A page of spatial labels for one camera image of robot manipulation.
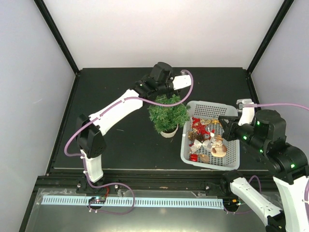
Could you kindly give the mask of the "string lights with battery box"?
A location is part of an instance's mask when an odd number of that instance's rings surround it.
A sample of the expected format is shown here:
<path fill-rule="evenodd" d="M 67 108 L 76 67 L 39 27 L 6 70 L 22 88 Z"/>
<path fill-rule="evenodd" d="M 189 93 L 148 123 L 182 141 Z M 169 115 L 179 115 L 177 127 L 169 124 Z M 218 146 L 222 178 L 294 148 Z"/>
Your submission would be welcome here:
<path fill-rule="evenodd" d="M 210 137 L 209 138 L 205 137 L 205 140 L 210 140 L 210 143 L 212 145 L 213 144 L 213 140 L 214 140 L 214 136 L 215 136 L 215 134 L 211 132 Z"/>

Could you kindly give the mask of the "white plastic basket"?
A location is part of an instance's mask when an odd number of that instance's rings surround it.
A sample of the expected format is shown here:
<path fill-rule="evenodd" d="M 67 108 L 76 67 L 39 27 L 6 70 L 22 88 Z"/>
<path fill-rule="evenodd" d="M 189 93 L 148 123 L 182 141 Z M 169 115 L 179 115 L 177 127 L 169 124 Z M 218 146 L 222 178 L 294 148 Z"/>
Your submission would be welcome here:
<path fill-rule="evenodd" d="M 191 117 L 197 117 L 202 119 L 218 119 L 218 116 L 237 116 L 238 113 L 236 108 L 226 104 L 207 101 L 190 101 L 188 105 L 190 106 L 190 109 L 188 110 L 190 120 L 187 121 L 183 126 L 183 137 L 180 154 L 182 161 L 184 163 L 206 169 L 216 169 L 221 171 L 231 171 L 234 169 L 238 169 L 240 163 L 240 149 L 238 140 L 228 142 L 223 139 L 223 143 L 227 147 L 227 154 L 223 158 L 216 158 L 211 154 L 211 151 L 208 151 L 204 148 L 199 149 L 195 153 L 191 152 L 190 146 L 192 145 L 192 142 L 189 141 L 186 135 L 186 133 L 188 133 L 189 131 L 193 131 L 191 129 Z M 221 137 L 224 132 L 221 124 L 209 124 L 207 126 L 207 129 L 209 132 L 212 132 L 215 135 L 221 135 Z M 203 163 L 201 162 L 200 158 L 198 158 L 197 162 L 190 161 L 190 154 L 208 155 L 210 158 L 210 162 Z"/>

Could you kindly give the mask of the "small green christmas tree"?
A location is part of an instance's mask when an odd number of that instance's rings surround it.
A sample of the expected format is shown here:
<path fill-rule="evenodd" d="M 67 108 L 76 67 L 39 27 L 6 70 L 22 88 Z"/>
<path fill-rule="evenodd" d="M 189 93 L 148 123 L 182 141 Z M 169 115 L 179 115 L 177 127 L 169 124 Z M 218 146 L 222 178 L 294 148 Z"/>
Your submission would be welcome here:
<path fill-rule="evenodd" d="M 164 138 L 172 138 L 177 130 L 190 120 L 189 109 L 190 106 L 185 103 L 172 107 L 150 105 L 148 107 L 149 119 L 160 135 Z"/>

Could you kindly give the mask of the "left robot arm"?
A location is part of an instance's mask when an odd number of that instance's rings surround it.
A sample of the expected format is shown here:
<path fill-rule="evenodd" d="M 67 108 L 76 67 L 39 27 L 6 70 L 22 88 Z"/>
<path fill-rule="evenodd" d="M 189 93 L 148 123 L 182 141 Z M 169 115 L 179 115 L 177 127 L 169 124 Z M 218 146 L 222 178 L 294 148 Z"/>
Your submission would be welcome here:
<path fill-rule="evenodd" d="M 104 135 L 116 123 L 127 115 L 143 107 L 143 99 L 154 101 L 157 96 L 167 95 L 171 97 L 178 91 L 191 85 L 191 77 L 182 72 L 175 75 L 173 68 L 159 62 L 154 65 L 151 72 L 142 79 L 136 81 L 130 89 L 106 106 L 104 109 L 86 117 L 80 116 L 81 126 L 93 121 L 91 125 L 82 130 L 76 138 L 76 142 L 82 154 L 85 165 L 85 173 L 88 176 L 86 186 L 93 193 L 103 189 L 104 182 L 101 156 L 106 149 Z"/>

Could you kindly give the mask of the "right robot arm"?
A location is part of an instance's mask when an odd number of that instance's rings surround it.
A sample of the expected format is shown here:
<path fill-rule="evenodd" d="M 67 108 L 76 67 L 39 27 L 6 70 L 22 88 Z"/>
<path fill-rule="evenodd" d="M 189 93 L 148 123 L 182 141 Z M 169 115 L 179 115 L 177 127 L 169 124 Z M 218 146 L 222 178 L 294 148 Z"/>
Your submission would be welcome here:
<path fill-rule="evenodd" d="M 261 219 L 268 232 L 309 230 L 309 162 L 305 153 L 286 142 L 286 121 L 275 110 L 259 110 L 249 122 L 240 116 L 219 116 L 226 141 L 239 140 L 260 156 L 279 191 L 282 208 L 254 189 L 237 170 L 223 174 L 219 183 L 225 195 L 241 198 Z"/>

